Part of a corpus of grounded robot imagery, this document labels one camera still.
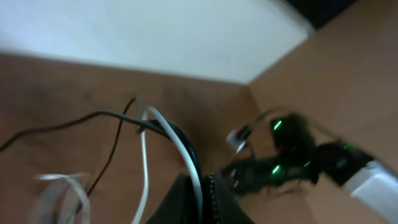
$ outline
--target green light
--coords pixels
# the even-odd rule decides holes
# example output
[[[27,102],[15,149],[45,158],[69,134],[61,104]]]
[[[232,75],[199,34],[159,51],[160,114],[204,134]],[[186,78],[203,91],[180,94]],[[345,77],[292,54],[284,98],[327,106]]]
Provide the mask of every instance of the green light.
[[[272,175],[276,174],[278,170],[280,169],[280,165],[277,165],[273,170],[272,170]]]
[[[276,130],[277,128],[279,128],[279,126],[282,124],[282,121],[278,121],[278,123],[275,124],[274,126],[274,130]]]

